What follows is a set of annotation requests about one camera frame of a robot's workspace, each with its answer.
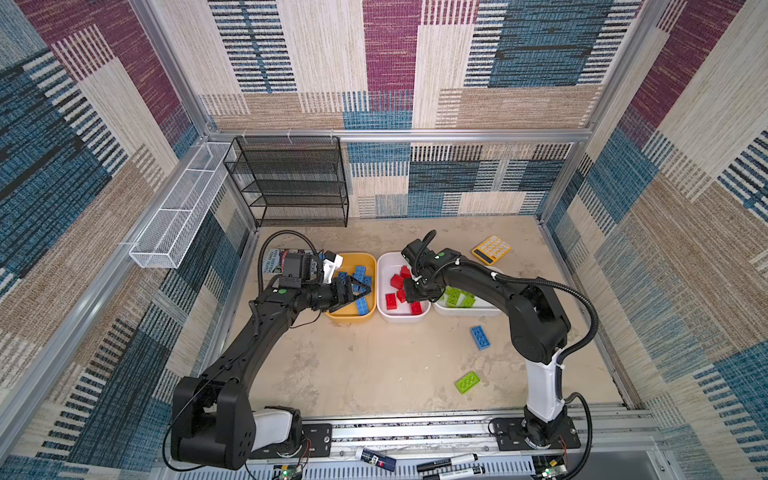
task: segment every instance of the red building block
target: red building block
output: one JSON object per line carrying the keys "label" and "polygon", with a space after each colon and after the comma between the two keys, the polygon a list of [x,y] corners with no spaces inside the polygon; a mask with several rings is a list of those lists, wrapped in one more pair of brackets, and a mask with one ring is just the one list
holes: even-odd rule
{"label": "red building block", "polygon": [[387,310],[397,310],[397,300],[395,300],[395,294],[394,293],[387,293],[384,298],[386,298],[386,309]]}
{"label": "red building block", "polygon": [[389,281],[389,285],[394,286],[397,290],[402,289],[402,277],[400,275],[393,276]]}

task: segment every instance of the white container of green blocks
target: white container of green blocks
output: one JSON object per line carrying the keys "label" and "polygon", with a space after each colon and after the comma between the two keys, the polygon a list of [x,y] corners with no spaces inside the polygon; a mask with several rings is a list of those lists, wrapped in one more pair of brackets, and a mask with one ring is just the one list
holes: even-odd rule
{"label": "white container of green blocks", "polygon": [[[489,270],[493,270],[495,272],[503,273],[501,270],[496,268],[495,266],[488,266],[486,267]],[[462,293],[458,297],[458,301],[456,302],[456,305],[461,305],[464,301],[465,295]],[[502,311],[496,308],[495,306],[491,305],[490,303],[486,302],[479,296],[475,297],[475,303],[470,306],[469,308],[458,308],[457,306],[451,307],[445,305],[445,295],[435,302],[435,310],[437,313],[441,315],[448,315],[448,316],[494,316],[499,315]]]}

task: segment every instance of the green building block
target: green building block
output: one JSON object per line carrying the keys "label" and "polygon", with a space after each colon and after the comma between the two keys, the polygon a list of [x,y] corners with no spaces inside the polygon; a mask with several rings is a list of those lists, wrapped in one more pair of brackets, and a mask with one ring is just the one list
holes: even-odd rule
{"label": "green building block", "polygon": [[448,298],[445,300],[445,306],[456,308],[456,303],[458,303],[458,298],[462,295],[462,291],[458,288],[447,286],[445,288],[445,295],[448,296]]}
{"label": "green building block", "polygon": [[464,293],[464,300],[462,300],[462,304],[458,306],[459,308],[469,308],[472,305],[475,305],[474,295],[465,291],[462,291],[462,293]]}
{"label": "green building block", "polygon": [[464,395],[470,388],[480,383],[480,378],[474,372],[467,373],[461,380],[456,382],[456,388]]}

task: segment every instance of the yellow container of blue blocks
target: yellow container of blue blocks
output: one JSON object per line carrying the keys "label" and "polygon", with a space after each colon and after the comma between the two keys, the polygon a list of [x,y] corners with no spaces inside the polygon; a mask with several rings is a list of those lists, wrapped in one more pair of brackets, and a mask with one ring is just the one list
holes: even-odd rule
{"label": "yellow container of blue blocks", "polygon": [[[350,303],[344,308],[338,309],[333,313],[327,313],[326,315],[329,316],[333,322],[339,324],[367,322],[371,319],[373,312],[376,311],[376,259],[373,258],[373,255],[370,253],[363,252],[339,253],[339,255],[341,255],[344,260],[334,276],[339,275],[339,272],[354,276],[358,266],[365,267],[365,272],[362,276],[369,276],[371,279],[371,293],[366,295],[365,299],[363,299],[368,308],[368,313],[361,315],[358,306],[355,303]],[[365,307],[360,306],[360,309],[365,311]]]}

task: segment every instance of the yellow calculator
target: yellow calculator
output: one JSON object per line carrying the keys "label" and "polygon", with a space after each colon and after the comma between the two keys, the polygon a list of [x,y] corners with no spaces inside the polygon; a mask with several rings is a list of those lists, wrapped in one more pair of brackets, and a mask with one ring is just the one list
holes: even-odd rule
{"label": "yellow calculator", "polygon": [[472,249],[472,255],[478,257],[486,265],[493,265],[496,260],[502,258],[511,247],[496,235],[483,240],[478,246]]}

